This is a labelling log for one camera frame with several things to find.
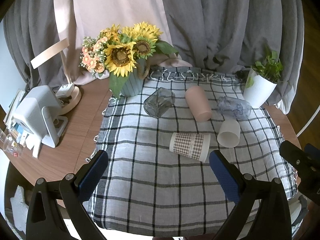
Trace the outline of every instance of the orange flower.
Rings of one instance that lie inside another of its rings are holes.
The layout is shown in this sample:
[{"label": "orange flower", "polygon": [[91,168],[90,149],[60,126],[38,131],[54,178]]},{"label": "orange flower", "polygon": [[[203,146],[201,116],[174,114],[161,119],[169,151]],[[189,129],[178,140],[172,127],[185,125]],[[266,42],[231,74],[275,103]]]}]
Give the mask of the orange flower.
[{"label": "orange flower", "polygon": [[100,40],[98,40],[97,43],[93,46],[93,51],[99,50],[101,48],[101,44],[106,41],[108,41],[107,37],[102,37]]},{"label": "orange flower", "polygon": [[84,53],[88,53],[88,49],[86,48],[86,47],[82,47],[82,53],[84,54]]},{"label": "orange flower", "polygon": [[102,63],[98,63],[94,69],[97,73],[102,73],[105,70],[105,67]]},{"label": "orange flower", "polygon": [[89,66],[90,61],[92,58],[89,56],[88,53],[84,52],[83,58],[82,58],[82,63],[86,66]]},{"label": "orange flower", "polygon": [[91,58],[90,61],[89,61],[89,63],[88,63],[88,68],[94,69],[94,68],[96,67],[96,65],[97,65],[97,60],[96,60],[96,58],[95,58],[95,57],[94,57],[94,58]]}]

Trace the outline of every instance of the pink cup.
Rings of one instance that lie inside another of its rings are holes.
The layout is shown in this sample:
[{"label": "pink cup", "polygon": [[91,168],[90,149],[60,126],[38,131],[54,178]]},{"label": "pink cup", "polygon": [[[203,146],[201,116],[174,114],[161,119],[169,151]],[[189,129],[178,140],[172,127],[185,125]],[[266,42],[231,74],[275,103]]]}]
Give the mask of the pink cup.
[{"label": "pink cup", "polygon": [[212,117],[211,107],[202,87],[189,88],[186,91],[185,98],[197,122],[205,122]]}]

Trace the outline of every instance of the artificial flower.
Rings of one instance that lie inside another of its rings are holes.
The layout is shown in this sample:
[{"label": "artificial flower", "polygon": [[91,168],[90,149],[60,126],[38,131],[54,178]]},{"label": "artificial flower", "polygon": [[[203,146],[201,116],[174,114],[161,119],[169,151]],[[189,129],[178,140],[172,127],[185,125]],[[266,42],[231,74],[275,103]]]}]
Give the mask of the artificial flower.
[{"label": "artificial flower", "polygon": [[133,31],[132,27],[123,27],[122,28],[122,33],[128,35],[131,38],[136,38],[135,32]]},{"label": "artificial flower", "polygon": [[142,22],[134,25],[133,32],[137,36],[143,36],[154,42],[158,40],[158,37],[163,33],[155,25],[151,25],[147,22]]},{"label": "artificial flower", "polygon": [[88,53],[88,48],[86,48],[86,47],[82,47],[82,53]]},{"label": "artificial flower", "polygon": [[119,27],[120,25],[113,24],[111,28],[102,30],[99,34],[99,38],[106,37],[108,40],[119,41]]},{"label": "artificial flower", "polygon": [[102,37],[97,41],[97,43],[93,46],[93,51],[98,51],[101,49],[101,46],[108,41],[107,37]]},{"label": "artificial flower", "polygon": [[105,67],[102,63],[98,63],[94,70],[97,73],[102,73],[102,72],[104,72]]},{"label": "artificial flower", "polygon": [[151,39],[138,36],[134,41],[136,44],[133,46],[133,49],[136,51],[138,58],[147,59],[156,51],[156,44]]},{"label": "artificial flower", "polygon": [[95,57],[91,57],[89,62],[87,63],[87,66],[89,69],[94,69],[97,65],[97,59]]},{"label": "artificial flower", "polygon": [[128,72],[132,72],[132,68],[136,67],[134,65],[136,62],[133,59],[133,54],[135,53],[133,46],[135,44],[135,42],[108,44],[108,47],[103,52],[107,56],[105,65],[110,72],[122,77],[127,76]]},{"label": "artificial flower", "polygon": [[89,56],[88,53],[84,52],[82,63],[86,66],[89,66],[89,62],[92,60],[92,58]]}]

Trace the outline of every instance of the gray glass vase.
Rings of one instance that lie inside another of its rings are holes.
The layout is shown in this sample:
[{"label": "gray glass vase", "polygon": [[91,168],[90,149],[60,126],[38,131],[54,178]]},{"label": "gray glass vase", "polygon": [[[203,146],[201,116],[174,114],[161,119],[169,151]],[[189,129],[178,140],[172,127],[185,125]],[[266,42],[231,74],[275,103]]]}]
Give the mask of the gray glass vase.
[{"label": "gray glass vase", "polygon": [[144,73],[146,61],[144,58],[136,60],[136,68],[133,68],[133,72],[129,74],[128,80],[124,83],[121,90],[121,95],[124,97],[134,97],[141,93],[143,86],[143,79],[139,78],[139,72],[141,75]]}]

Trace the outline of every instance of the green plant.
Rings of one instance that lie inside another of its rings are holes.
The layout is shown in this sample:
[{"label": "green plant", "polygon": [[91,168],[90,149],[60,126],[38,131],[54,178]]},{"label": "green plant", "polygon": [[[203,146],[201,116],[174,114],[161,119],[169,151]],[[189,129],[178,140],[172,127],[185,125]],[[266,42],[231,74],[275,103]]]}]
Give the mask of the green plant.
[{"label": "green plant", "polygon": [[264,62],[256,61],[256,64],[251,67],[258,75],[274,84],[278,83],[281,77],[281,71],[283,70],[278,53],[274,50],[267,55]]}]

